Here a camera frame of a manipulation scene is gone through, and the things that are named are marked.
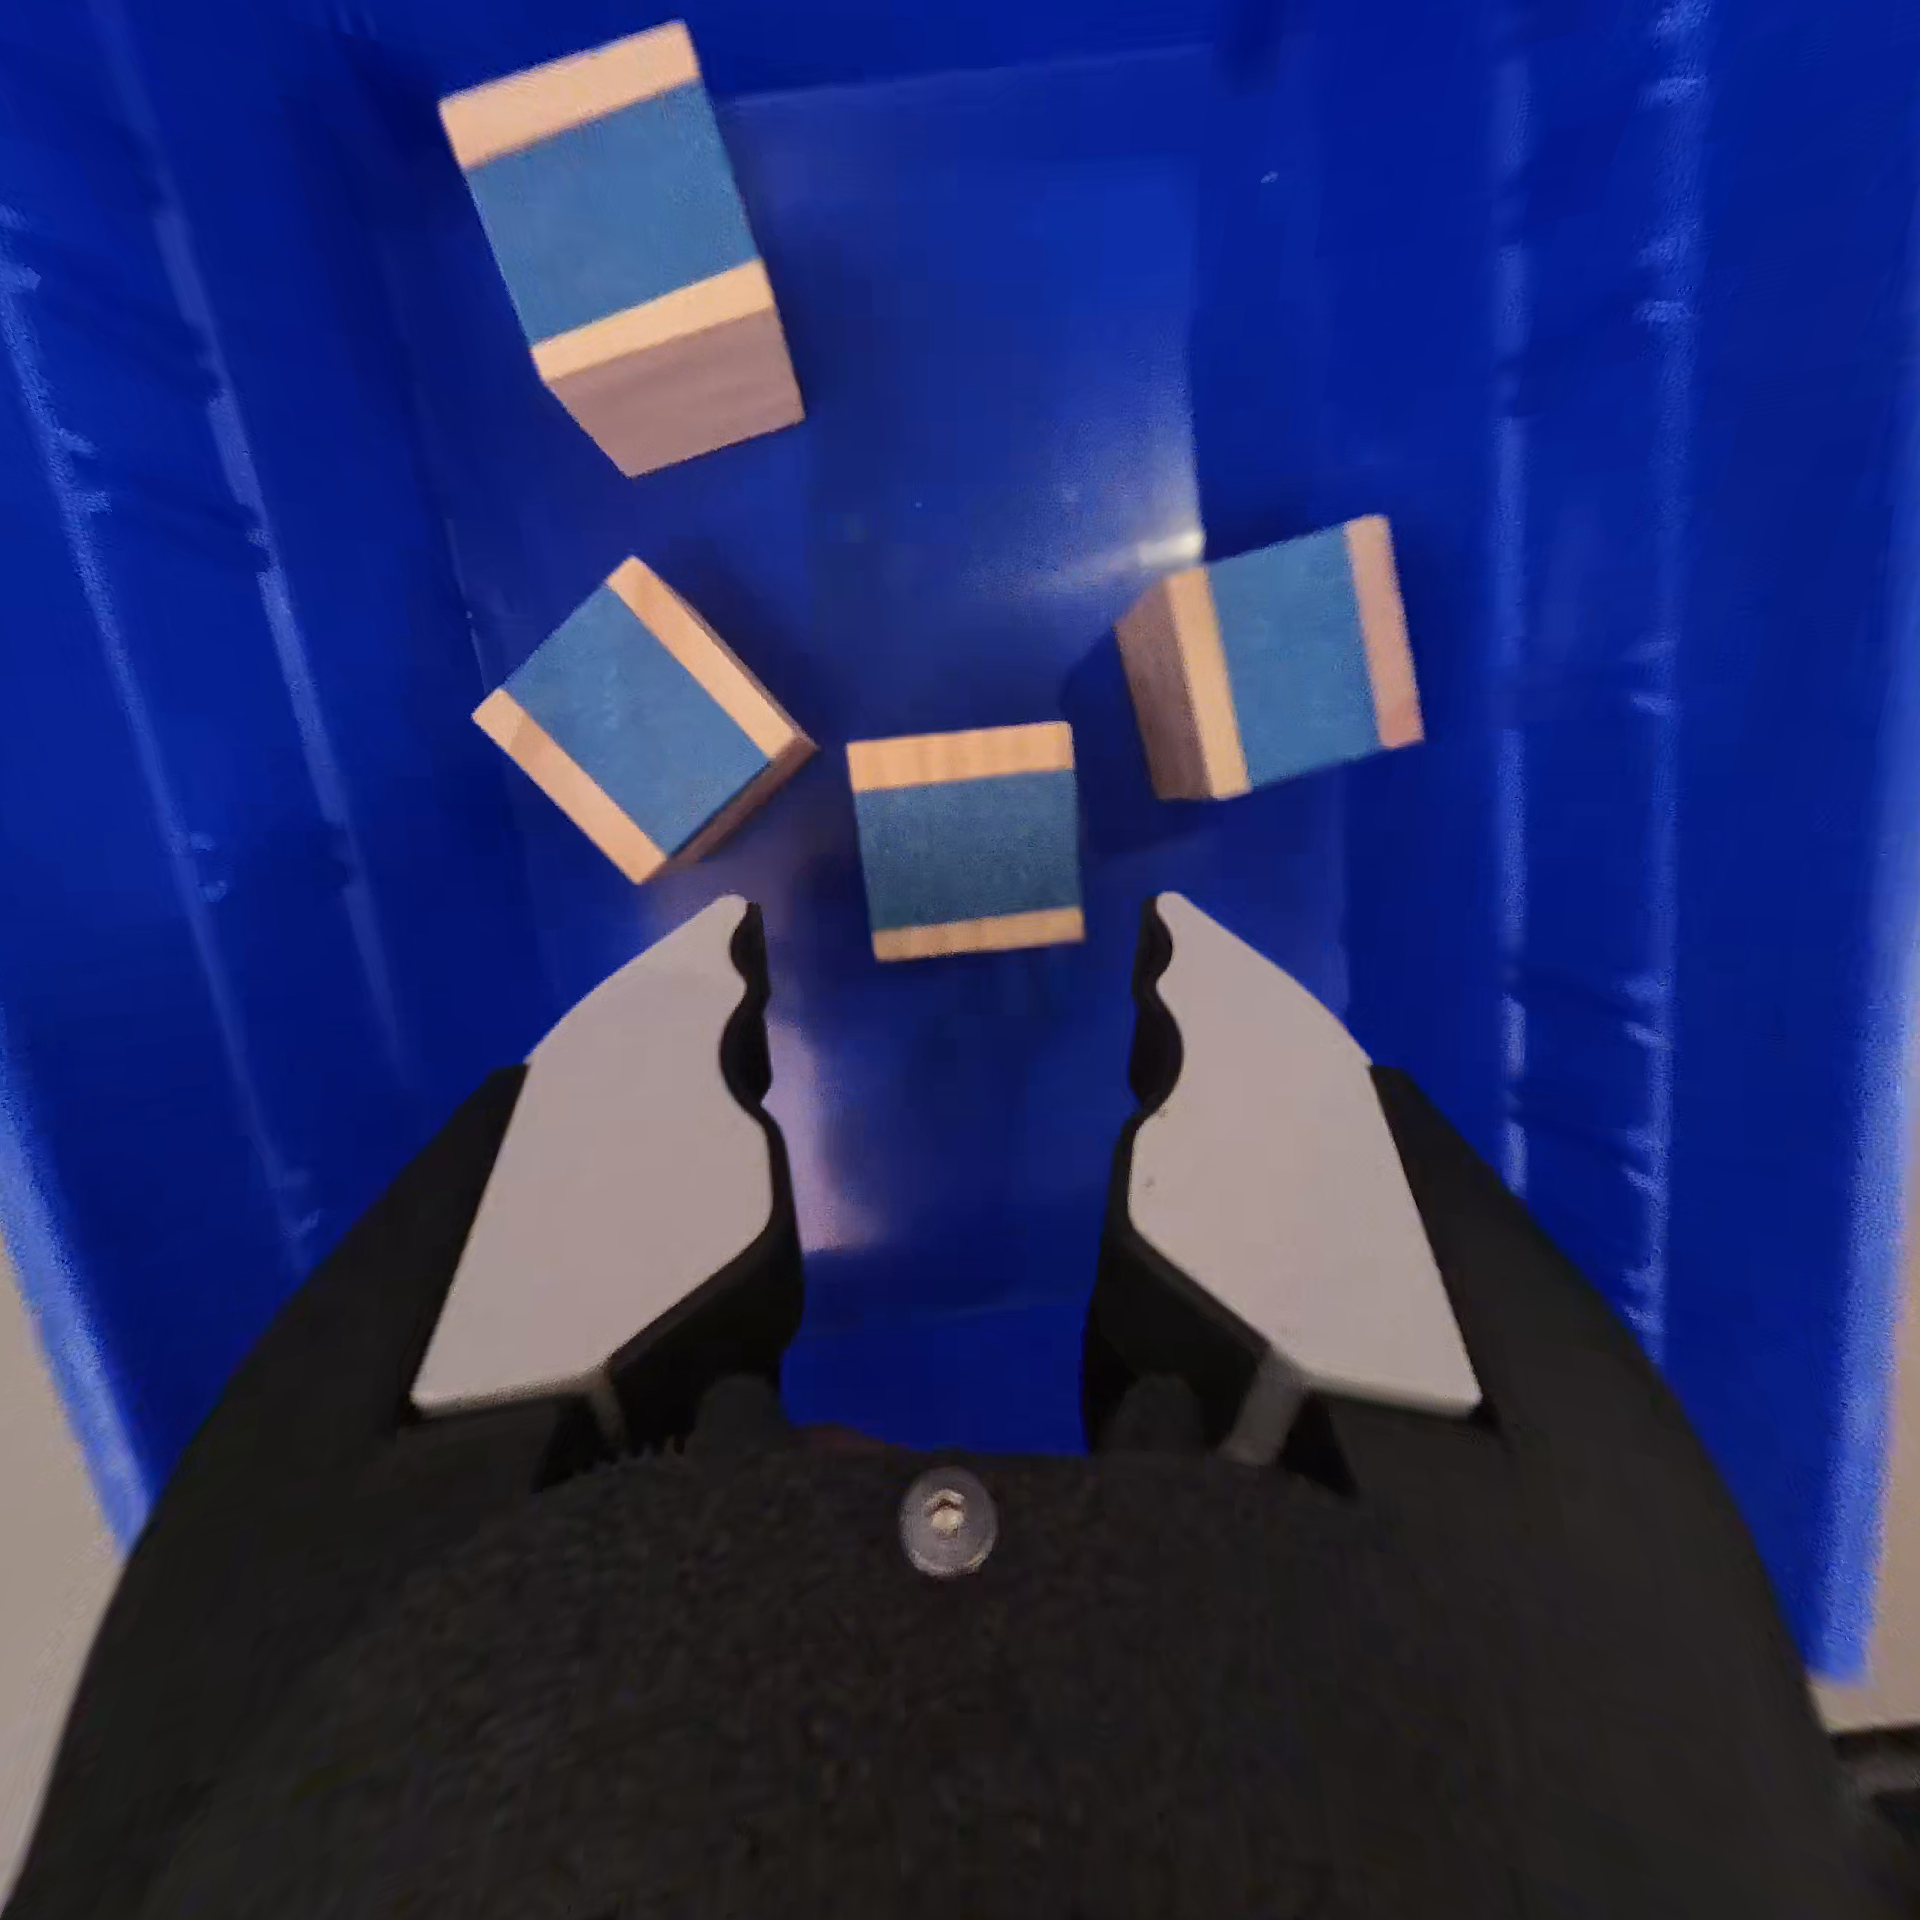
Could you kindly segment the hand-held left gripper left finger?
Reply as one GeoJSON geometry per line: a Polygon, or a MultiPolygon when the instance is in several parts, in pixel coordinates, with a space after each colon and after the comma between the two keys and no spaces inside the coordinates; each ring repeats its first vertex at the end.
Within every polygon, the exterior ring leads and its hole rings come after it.
{"type": "Polygon", "coordinates": [[[648,1450],[720,1380],[778,1388],[804,1277],[767,998],[760,910],[720,897],[532,1048],[413,1379],[422,1414],[583,1402],[648,1450]]]}

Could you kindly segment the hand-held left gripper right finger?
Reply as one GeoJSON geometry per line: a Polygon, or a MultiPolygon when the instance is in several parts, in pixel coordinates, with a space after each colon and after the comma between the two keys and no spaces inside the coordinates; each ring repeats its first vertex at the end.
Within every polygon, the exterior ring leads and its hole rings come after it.
{"type": "Polygon", "coordinates": [[[1084,1428],[1148,1380],[1202,1451],[1279,1464],[1309,1406],[1482,1406],[1375,1067],[1293,974],[1181,894],[1148,899],[1084,1334],[1084,1428]]]}

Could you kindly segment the blue plastic bin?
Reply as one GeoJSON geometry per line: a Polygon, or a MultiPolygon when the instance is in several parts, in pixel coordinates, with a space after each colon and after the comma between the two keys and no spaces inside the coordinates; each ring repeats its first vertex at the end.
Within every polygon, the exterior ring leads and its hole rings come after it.
{"type": "Polygon", "coordinates": [[[4,1230],[112,1546],[473,1083],[760,902],[808,1404],[1072,1438],[1140,906],[1410,1072],[1865,1666],[1916,1026],[1916,5],[4,5],[4,1230]],[[630,483],[444,94],[682,19],[799,427],[630,483]],[[1151,790],[1116,624],[1383,514],[1423,741],[1151,790]],[[473,708],[638,557],[815,752],[625,883],[473,708]],[[849,741],[1064,720],[882,964],[849,741]]]}

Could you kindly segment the grey desk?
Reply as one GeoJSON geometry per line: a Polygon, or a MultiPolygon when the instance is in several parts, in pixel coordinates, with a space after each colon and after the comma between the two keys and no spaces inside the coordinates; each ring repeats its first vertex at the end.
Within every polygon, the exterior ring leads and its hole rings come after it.
{"type": "Polygon", "coordinates": [[[60,1411],[4,1448],[4,1916],[1916,1916],[1705,1450],[1400,1072],[1480,1406],[1312,1389],[1120,1177],[1080,1457],[804,1430],[708,1373],[399,1412],[528,1067],[269,1324],[124,1564],[60,1411]]]}

